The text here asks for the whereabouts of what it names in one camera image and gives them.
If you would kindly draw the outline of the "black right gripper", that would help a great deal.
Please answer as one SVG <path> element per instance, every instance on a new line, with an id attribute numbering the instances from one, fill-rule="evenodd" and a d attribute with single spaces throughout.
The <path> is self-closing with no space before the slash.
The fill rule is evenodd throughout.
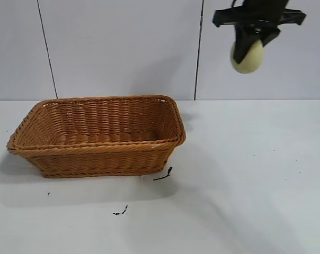
<path id="1" fill-rule="evenodd" d="M 306 14 L 286 8 L 285 0 L 244 0 L 240 5 L 232 1 L 230 8 L 216 10 L 212 19 L 216 27 L 235 25 L 233 59 L 240 64 L 252 45 L 260 41 L 265 47 L 280 34 L 279 25 L 302 25 Z"/>

